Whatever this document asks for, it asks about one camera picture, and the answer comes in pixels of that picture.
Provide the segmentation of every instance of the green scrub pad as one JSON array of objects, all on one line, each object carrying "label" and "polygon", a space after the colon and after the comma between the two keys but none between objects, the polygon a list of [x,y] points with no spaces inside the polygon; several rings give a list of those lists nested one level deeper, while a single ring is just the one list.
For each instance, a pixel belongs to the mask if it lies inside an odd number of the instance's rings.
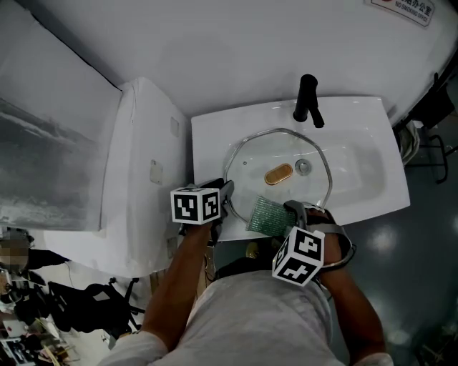
[{"label": "green scrub pad", "polygon": [[295,222],[295,214],[286,211],[282,204],[258,196],[246,229],[269,237],[282,237]]}]

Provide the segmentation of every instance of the white wall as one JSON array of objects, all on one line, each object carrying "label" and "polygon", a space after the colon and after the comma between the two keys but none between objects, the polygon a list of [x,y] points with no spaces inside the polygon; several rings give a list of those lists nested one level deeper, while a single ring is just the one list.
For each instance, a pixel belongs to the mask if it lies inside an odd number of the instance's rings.
[{"label": "white wall", "polygon": [[0,221],[98,229],[121,91],[12,0],[0,50]]},{"label": "white wall", "polygon": [[189,117],[296,96],[383,98],[392,123],[454,51],[458,16],[434,0],[428,28],[364,0],[40,0],[114,73],[144,76]]},{"label": "white wall", "polygon": [[[190,123],[149,80],[126,83],[109,148],[99,232],[46,231],[47,248],[72,261],[123,277],[167,268],[180,225],[170,191],[193,167]],[[155,161],[161,182],[151,179]]]}]

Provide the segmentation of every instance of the black faucet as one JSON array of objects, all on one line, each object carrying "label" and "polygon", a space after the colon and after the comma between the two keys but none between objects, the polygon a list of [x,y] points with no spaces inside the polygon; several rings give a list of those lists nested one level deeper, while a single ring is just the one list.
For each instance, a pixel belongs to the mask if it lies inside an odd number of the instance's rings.
[{"label": "black faucet", "polygon": [[313,75],[303,75],[299,86],[298,102],[293,117],[297,122],[307,120],[308,111],[313,118],[313,124],[317,129],[324,126],[323,117],[318,110],[318,99],[316,98],[316,86],[318,80]]}]

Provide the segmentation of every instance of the white sink basin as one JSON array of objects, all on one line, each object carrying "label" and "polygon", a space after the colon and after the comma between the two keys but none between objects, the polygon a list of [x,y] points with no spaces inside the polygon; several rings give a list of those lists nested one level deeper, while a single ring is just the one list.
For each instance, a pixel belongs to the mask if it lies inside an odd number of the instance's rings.
[{"label": "white sink basin", "polygon": [[[300,132],[322,149],[333,178],[326,204],[338,224],[349,224],[409,206],[409,193],[391,125],[376,97],[318,98],[325,126],[316,129],[311,117],[293,119],[294,101],[257,104],[195,117],[193,154],[196,182],[221,177],[230,153],[243,138],[266,129],[283,127]],[[311,172],[293,175],[274,186],[264,175],[280,164],[293,169],[305,159]],[[284,203],[289,199],[322,204],[328,189],[323,162],[310,144],[289,134],[275,133],[247,142],[228,171],[235,182],[233,205],[248,220],[258,194]],[[230,215],[221,240],[262,236],[247,232]]]}]

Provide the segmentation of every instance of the floor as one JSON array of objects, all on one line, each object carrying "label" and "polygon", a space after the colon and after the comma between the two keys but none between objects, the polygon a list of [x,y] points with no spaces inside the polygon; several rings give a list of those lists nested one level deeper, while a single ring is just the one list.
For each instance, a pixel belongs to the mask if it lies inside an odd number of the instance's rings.
[{"label": "floor", "polygon": [[[458,118],[432,134],[458,144]],[[417,159],[422,159],[422,150]],[[411,365],[411,349],[457,306],[458,152],[448,158],[449,178],[440,185],[430,168],[407,168],[411,206],[346,226],[358,252],[349,270],[380,316],[396,365]],[[217,268],[245,255],[246,243],[215,248]],[[349,359],[337,321],[332,349]]]}]

